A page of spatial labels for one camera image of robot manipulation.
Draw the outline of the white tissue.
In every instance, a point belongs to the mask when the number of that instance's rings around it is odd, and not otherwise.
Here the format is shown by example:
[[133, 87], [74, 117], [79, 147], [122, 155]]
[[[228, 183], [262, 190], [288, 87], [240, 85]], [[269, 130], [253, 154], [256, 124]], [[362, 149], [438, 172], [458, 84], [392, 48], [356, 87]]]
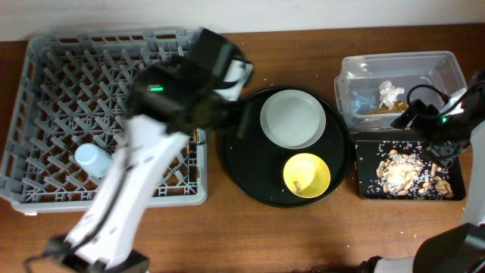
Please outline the white tissue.
[[390, 80], [386, 80], [379, 85], [380, 107], [383, 105], [392, 109], [397, 102], [397, 96], [405, 92], [403, 87], [395, 87]]

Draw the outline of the grey round plate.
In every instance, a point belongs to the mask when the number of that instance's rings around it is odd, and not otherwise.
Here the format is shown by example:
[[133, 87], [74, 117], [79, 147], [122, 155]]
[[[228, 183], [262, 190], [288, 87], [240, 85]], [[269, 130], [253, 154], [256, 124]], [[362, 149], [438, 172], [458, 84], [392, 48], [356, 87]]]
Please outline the grey round plate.
[[323, 135], [327, 116], [315, 96], [302, 90], [284, 89], [264, 102], [260, 123], [272, 143], [285, 149], [303, 149]]

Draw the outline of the peanut and rice food scraps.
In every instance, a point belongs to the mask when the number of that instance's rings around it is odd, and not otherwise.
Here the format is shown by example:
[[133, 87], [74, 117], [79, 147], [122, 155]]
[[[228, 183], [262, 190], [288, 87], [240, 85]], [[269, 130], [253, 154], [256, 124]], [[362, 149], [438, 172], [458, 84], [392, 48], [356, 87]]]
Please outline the peanut and rice food scraps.
[[377, 199], [453, 199], [448, 169], [425, 159], [423, 144], [382, 141], [377, 144], [377, 165], [365, 193]]

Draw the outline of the yellow plastic bowl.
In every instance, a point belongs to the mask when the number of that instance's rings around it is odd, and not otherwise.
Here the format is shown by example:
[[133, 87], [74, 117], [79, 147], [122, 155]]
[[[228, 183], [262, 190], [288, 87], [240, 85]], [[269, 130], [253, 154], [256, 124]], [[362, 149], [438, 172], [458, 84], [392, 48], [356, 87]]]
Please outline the yellow plastic bowl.
[[283, 181], [295, 196], [313, 199], [330, 187], [330, 169], [326, 162], [311, 153], [299, 153], [283, 166]]

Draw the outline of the light blue plastic cup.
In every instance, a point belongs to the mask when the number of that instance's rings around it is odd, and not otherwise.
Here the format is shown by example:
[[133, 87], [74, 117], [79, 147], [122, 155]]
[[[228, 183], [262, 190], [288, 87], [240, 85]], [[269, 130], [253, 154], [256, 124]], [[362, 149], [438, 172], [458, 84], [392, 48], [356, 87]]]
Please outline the light blue plastic cup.
[[88, 175], [96, 178], [104, 177], [112, 163], [110, 153], [91, 143], [79, 146], [74, 153], [74, 158]]

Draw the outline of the gold foil snack wrapper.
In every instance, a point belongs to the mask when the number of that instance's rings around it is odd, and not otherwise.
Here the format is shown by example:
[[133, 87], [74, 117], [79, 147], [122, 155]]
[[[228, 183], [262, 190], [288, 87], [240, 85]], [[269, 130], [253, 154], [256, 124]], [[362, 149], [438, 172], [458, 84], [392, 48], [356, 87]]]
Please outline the gold foil snack wrapper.
[[381, 114], [397, 114], [403, 113], [408, 107], [407, 102], [396, 102], [392, 109], [389, 109], [387, 106], [379, 108], [374, 111], [367, 112], [367, 115], [381, 115]]

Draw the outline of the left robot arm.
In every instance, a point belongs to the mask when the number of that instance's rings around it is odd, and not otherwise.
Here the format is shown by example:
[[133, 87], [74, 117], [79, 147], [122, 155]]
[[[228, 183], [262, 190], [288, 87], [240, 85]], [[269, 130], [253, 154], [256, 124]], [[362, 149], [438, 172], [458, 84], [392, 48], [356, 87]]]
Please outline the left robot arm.
[[75, 272], [145, 272], [133, 241], [156, 185], [196, 129], [243, 126], [239, 99], [253, 66], [239, 46], [201, 28], [186, 56], [138, 72], [127, 97], [124, 135], [91, 207], [40, 259]]

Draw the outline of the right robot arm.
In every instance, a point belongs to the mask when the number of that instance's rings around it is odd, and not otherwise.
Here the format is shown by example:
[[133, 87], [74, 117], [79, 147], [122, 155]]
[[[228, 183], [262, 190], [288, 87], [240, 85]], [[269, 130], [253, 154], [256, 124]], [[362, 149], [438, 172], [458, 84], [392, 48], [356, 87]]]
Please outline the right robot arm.
[[375, 256], [359, 272], [484, 270], [484, 72], [449, 95], [413, 86], [392, 132], [353, 137], [358, 190], [364, 199], [435, 196], [466, 199], [462, 223], [425, 240], [409, 258]]

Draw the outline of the clear plastic waste bin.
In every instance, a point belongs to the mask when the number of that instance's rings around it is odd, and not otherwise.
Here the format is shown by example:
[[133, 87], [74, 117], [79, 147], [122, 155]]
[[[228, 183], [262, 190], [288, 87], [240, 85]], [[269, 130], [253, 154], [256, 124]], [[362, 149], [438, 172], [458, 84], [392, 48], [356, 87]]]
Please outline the clear plastic waste bin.
[[404, 102], [408, 91], [420, 84], [434, 86], [448, 96], [467, 89], [462, 69], [448, 51], [346, 57], [334, 89], [338, 111], [352, 132], [389, 130], [398, 118], [398, 113], [376, 113], [386, 107], [380, 101], [385, 83], [404, 89], [397, 102]]

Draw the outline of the grey plastic dishwasher rack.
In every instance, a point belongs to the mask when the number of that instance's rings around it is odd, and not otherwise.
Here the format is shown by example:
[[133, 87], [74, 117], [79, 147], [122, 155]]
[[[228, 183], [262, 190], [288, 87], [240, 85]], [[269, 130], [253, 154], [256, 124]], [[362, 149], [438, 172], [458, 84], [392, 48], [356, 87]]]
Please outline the grey plastic dishwasher rack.
[[25, 215], [78, 212], [101, 180], [74, 158], [85, 144], [113, 152], [135, 74], [186, 55], [194, 30], [38, 36], [26, 50], [1, 163], [1, 196]]

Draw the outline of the black rectangular tray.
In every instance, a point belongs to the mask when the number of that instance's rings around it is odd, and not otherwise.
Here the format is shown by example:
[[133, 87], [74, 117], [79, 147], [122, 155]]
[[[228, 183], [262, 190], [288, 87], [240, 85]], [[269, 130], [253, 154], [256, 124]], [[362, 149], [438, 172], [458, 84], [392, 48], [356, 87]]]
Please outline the black rectangular tray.
[[361, 132], [352, 138], [361, 198], [461, 201], [466, 197], [459, 161], [449, 168], [435, 165], [424, 157], [419, 136]]

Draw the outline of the round black serving tray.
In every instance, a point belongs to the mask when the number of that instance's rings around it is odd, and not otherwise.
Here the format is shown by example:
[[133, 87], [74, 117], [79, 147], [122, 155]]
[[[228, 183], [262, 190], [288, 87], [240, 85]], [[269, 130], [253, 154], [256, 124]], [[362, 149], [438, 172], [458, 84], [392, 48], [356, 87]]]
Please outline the round black serving tray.
[[[285, 86], [271, 87], [247, 97], [246, 101], [254, 105], [254, 121], [246, 134], [238, 138], [233, 131], [219, 133], [216, 144], [221, 166], [241, 191], [265, 205], [289, 209], [320, 202], [340, 186], [351, 167], [352, 141], [342, 116], [326, 99], [315, 94], [327, 116], [319, 140], [304, 149], [286, 149], [272, 143], [263, 133], [260, 113], [270, 96], [285, 89]], [[323, 159], [330, 169], [329, 187], [311, 199], [291, 193], [283, 181], [283, 167], [288, 159], [303, 152]]]

